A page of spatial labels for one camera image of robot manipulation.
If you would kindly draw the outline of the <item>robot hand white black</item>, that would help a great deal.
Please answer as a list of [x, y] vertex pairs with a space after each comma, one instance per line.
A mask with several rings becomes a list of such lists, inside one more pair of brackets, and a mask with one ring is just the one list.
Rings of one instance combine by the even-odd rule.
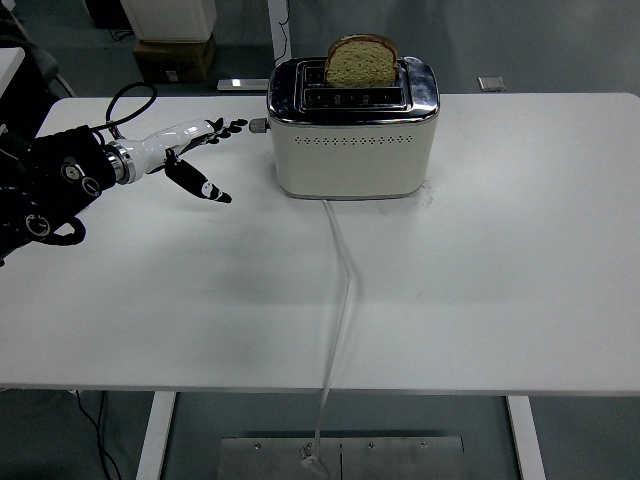
[[144, 140], [127, 141], [127, 182], [133, 183], [144, 174], [163, 171], [167, 178], [195, 197], [229, 204], [232, 197], [181, 156], [196, 147], [230, 138], [247, 124], [245, 119], [232, 120], [227, 124], [223, 118], [216, 121], [193, 120], [152, 134]]

